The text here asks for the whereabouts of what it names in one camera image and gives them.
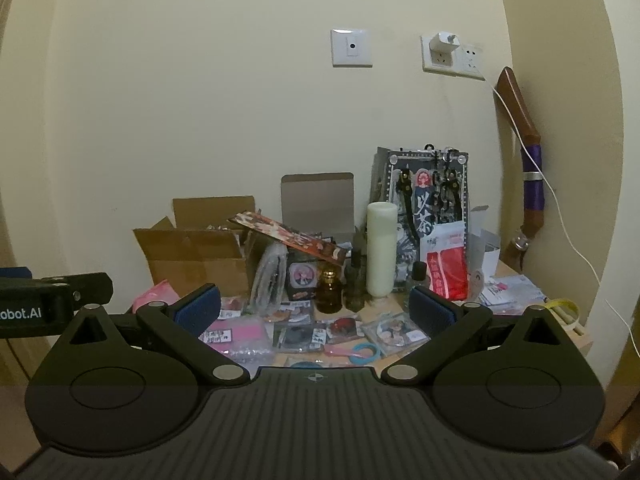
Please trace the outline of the anime badge in sleeve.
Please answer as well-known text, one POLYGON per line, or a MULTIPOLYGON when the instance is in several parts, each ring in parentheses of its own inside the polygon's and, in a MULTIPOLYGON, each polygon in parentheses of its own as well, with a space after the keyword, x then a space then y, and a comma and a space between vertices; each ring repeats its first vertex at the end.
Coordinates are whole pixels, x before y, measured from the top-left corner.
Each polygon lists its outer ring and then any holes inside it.
POLYGON ((405 312, 387 313, 361 326, 364 336, 375 344, 382 356, 396 356, 422 346, 431 338, 405 312))

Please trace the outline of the pink bubble wrap package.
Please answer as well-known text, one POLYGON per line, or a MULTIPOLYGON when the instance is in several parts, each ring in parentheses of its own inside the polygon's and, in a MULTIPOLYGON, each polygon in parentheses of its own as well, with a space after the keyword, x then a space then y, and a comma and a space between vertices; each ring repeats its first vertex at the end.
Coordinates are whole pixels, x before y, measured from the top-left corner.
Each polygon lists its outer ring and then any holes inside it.
POLYGON ((239 364, 270 364, 274 358, 266 324, 258 316, 217 320, 198 339, 239 364))

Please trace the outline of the red printed packet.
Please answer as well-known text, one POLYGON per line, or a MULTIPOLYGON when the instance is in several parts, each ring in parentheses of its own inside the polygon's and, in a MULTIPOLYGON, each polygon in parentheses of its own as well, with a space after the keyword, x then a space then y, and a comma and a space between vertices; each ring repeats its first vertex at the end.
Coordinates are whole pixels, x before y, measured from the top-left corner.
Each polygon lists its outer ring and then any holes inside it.
POLYGON ((426 263, 430 289, 451 301, 465 300, 469 292, 463 221, 436 224, 420 240, 420 258, 426 263))

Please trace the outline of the open brown cardboard box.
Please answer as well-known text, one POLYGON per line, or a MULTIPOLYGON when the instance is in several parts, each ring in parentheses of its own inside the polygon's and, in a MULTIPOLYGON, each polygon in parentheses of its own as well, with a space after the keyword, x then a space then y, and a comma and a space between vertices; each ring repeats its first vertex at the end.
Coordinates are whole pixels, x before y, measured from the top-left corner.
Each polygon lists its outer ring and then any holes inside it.
POLYGON ((179 296, 212 283, 224 297, 246 297, 245 233, 231 218, 255 209, 250 195, 175 198, 172 218, 134 230, 153 283, 165 281, 179 296))

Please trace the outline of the dark glass bottle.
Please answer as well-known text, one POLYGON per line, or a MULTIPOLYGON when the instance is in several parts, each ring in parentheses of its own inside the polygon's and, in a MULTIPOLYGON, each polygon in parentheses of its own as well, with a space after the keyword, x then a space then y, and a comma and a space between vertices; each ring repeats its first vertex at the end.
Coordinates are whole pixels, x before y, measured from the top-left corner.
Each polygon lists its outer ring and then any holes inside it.
POLYGON ((345 270, 346 284, 344 287, 344 304, 352 312, 359 312, 364 308, 366 299, 366 269, 362 250, 354 248, 352 258, 345 270))

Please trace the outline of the yellow tape roll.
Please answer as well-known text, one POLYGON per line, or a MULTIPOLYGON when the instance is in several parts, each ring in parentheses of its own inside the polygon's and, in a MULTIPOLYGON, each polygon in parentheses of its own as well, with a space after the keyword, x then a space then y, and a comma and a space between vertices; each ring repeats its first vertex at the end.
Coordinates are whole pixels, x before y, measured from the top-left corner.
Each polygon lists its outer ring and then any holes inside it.
POLYGON ((549 299, 544 307, 550 310, 567 330, 571 330, 579 322, 580 310, 577 304, 567 298, 549 299))

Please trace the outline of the amber glass bottle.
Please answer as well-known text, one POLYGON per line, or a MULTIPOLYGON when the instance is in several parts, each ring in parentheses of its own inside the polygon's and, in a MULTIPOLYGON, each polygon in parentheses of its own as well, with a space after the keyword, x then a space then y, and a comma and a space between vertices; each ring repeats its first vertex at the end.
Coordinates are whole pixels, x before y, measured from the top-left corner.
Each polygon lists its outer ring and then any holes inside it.
POLYGON ((324 314, 333 314, 342 308, 342 282, 334 268, 324 269, 319 276, 316 307, 324 314))

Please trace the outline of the tall cream pillar candle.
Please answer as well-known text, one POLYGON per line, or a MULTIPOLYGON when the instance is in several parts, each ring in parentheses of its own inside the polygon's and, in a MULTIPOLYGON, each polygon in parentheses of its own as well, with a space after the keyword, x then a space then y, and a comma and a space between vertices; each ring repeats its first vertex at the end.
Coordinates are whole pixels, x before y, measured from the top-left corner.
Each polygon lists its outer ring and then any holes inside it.
POLYGON ((383 298, 394 288, 398 207, 374 202, 367 210, 367 291, 383 298))

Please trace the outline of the small anime character box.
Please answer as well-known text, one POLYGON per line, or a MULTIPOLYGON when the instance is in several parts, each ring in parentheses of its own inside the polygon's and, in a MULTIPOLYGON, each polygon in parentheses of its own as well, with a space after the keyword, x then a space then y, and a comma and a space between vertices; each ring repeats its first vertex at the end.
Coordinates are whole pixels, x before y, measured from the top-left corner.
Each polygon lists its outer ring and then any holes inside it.
POLYGON ((288 300, 311 300, 316 296, 319 279, 319 263, 298 252, 288 254, 285 290, 288 300))

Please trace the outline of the anime poster display board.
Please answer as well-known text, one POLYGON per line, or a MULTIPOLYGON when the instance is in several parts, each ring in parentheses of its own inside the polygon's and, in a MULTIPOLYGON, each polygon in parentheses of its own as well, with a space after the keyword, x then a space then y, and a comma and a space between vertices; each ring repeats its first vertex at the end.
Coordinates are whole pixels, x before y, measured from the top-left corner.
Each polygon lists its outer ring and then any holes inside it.
POLYGON ((436 224, 463 221, 468 251, 469 154, 456 148, 378 148, 374 156, 371 202, 398 207, 394 289, 404 289, 420 258, 420 240, 436 224))

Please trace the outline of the red anime printed box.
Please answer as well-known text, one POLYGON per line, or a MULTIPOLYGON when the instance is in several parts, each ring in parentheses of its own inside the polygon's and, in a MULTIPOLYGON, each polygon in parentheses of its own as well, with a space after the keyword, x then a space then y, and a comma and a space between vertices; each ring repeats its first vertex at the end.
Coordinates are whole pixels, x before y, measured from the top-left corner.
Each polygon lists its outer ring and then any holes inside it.
POLYGON ((334 264, 334 266, 342 266, 346 260, 347 250, 337 244, 288 228, 276 220, 258 214, 258 212, 239 212, 229 221, 237 226, 242 226, 242 228, 268 236, 288 248, 334 264))

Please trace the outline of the grey open cardboard box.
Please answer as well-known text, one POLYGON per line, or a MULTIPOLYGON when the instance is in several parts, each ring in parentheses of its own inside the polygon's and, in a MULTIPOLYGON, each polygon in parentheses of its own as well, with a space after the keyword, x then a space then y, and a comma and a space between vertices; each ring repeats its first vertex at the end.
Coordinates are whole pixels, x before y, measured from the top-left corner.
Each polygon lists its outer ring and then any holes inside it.
POLYGON ((351 172, 287 174, 281 178, 282 222, 337 243, 355 233, 354 175, 351 172))

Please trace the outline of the wooden bow purple wrap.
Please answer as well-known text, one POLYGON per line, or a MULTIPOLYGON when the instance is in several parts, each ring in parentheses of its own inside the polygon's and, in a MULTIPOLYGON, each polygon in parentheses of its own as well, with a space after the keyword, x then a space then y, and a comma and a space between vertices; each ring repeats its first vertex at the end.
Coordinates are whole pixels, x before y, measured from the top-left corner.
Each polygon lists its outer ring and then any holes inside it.
POLYGON ((530 243, 544 226, 544 178, 542 177, 541 135, 534 125, 514 70, 503 67, 495 86, 500 110, 510 122, 520 146, 523 178, 523 220, 506 249, 503 261, 521 271, 530 243))

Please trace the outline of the white usb charger plug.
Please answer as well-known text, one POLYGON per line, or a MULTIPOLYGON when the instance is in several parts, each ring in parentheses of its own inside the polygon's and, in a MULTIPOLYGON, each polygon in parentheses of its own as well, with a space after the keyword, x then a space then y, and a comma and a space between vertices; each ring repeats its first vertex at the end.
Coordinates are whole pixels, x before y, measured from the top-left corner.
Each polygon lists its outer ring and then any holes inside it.
POLYGON ((431 51, 448 55, 460 47, 460 40, 453 32, 438 32, 428 45, 431 51))

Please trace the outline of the white wall power outlet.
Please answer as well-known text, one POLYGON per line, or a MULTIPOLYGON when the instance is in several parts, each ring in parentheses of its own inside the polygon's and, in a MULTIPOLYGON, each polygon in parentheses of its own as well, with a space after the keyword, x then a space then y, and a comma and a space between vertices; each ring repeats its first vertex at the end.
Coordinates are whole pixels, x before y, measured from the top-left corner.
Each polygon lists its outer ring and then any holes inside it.
POLYGON ((484 80, 480 70, 484 51, 475 44, 462 44, 451 54, 440 54, 430 50, 428 43, 435 36, 421 37, 422 70, 425 73, 484 80))

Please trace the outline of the white wall switch plate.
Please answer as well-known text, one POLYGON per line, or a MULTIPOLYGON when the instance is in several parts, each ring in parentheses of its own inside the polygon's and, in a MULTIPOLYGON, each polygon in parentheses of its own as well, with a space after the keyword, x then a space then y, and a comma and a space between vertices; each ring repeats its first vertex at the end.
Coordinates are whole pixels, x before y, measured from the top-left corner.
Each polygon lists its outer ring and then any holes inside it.
POLYGON ((372 67, 371 39, 367 29, 331 30, 333 67, 372 67))

